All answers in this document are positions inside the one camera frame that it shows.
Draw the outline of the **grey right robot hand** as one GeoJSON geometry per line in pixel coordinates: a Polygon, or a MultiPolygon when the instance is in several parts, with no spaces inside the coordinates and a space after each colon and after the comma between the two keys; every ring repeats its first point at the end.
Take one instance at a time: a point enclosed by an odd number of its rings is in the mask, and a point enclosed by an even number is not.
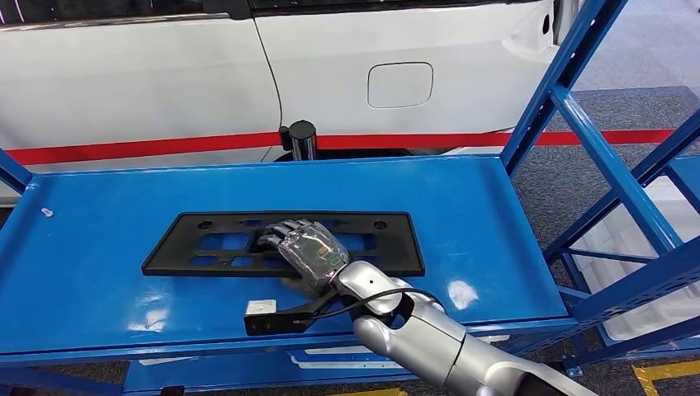
{"type": "Polygon", "coordinates": [[[320,222],[287,219],[265,227],[258,244],[275,248],[300,274],[304,287],[321,295],[350,263],[345,246],[320,222]]]}

